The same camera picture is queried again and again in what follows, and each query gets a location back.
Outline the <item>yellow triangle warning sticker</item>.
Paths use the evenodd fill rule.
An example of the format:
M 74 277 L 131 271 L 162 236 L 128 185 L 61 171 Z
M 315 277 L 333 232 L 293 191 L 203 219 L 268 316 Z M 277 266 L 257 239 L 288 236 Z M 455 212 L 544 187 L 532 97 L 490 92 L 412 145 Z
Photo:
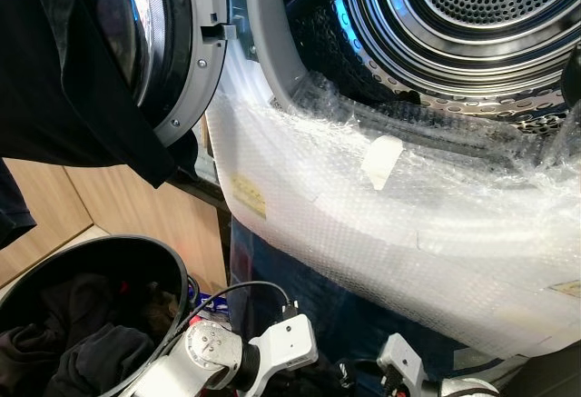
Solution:
M 577 299 L 581 298 L 581 281 L 574 280 L 564 283 L 556 283 L 553 285 L 549 285 L 549 289 L 553 290 L 553 292 L 567 294 L 567 296 L 576 297 Z

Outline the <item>round grey washer door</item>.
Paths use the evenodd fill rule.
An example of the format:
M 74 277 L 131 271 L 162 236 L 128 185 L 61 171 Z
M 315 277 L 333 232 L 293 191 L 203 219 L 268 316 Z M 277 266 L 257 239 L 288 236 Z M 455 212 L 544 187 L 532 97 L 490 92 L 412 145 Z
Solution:
M 133 100 L 171 146 L 214 97 L 235 35 L 230 0 L 95 0 L 98 23 Z

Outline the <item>perforated steel washer drum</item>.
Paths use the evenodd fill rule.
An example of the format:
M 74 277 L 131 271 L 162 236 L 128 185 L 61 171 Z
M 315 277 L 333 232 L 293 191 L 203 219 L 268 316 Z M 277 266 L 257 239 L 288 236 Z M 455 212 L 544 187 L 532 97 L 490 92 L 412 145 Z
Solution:
M 353 101 L 410 101 L 522 133 L 568 116 L 561 77 L 580 0 L 307 0 L 288 24 L 304 65 Z

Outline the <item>yellow rectangular label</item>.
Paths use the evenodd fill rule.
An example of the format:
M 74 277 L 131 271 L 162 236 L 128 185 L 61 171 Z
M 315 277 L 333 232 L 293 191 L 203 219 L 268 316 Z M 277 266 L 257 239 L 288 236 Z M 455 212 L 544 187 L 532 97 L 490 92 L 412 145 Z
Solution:
M 231 194 L 236 201 L 250 209 L 258 218 L 267 219 L 267 205 L 261 188 L 241 174 L 230 175 Z

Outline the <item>round black laundry basket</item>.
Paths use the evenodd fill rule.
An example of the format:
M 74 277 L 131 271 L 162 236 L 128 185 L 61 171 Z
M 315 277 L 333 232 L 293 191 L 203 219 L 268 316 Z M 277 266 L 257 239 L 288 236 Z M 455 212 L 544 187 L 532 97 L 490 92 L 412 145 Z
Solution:
M 153 355 L 129 379 L 99 396 L 116 397 L 162 356 L 167 344 L 185 327 L 187 314 L 192 312 L 188 288 L 195 288 L 196 282 L 187 272 L 182 257 L 162 241 L 134 235 L 84 241 L 46 257 L 25 275 L 18 276 L 8 293 L 0 294 L 0 332 L 43 317 L 34 304 L 37 294 L 46 286 L 69 281 L 82 273 L 107 277 L 120 293 L 127 313 L 120 323 L 140 328 L 156 342 Z M 177 297 L 177 318 L 162 332 L 151 328 L 142 315 L 143 306 L 148 302 L 149 283 L 158 283 L 159 288 Z

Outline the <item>white tape strip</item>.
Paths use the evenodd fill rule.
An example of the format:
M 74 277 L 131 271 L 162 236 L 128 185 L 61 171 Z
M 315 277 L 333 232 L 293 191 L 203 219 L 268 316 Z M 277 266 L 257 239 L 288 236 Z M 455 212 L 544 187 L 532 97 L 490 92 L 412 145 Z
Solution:
M 379 136 L 367 147 L 359 168 L 374 190 L 383 189 L 403 151 L 403 141 L 391 135 Z

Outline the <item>blue and white box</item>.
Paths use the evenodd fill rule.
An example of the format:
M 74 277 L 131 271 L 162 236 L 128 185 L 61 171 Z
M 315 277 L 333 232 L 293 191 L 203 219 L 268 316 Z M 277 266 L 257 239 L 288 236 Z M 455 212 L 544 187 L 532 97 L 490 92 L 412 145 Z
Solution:
M 209 303 L 200 310 L 199 315 L 202 315 L 202 317 L 229 318 L 230 309 L 227 294 L 220 294 L 220 296 L 214 297 L 212 293 L 199 292 L 198 289 L 190 286 L 188 288 L 188 296 L 191 298 L 191 307 L 198 307 L 206 302 Z

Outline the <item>large black garment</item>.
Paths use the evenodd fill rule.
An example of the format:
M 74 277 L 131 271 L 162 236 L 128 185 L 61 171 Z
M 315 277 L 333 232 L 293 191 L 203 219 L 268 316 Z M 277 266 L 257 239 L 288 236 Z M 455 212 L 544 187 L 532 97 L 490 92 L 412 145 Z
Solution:
M 127 165 L 159 186 L 193 168 L 192 133 L 163 144 L 133 101 L 92 0 L 0 0 L 0 249 L 36 223 L 5 160 Z

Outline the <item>crumpled tan brown garment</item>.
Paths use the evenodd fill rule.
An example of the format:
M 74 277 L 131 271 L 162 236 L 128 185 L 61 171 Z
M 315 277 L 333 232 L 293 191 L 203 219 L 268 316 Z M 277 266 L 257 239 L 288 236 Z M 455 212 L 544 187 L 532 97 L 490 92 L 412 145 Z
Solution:
M 178 313 L 177 297 L 159 288 L 158 283 L 148 284 L 148 302 L 143 306 L 142 315 L 156 332 L 165 331 Z

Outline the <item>crumpled black garment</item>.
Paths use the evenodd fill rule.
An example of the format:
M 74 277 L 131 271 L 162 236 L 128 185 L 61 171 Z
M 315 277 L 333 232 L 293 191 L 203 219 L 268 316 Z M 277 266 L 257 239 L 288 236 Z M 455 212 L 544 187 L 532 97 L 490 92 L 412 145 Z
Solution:
M 99 397 L 129 379 L 156 342 L 125 326 L 107 277 L 82 273 L 37 294 L 43 317 L 0 332 L 0 397 Z

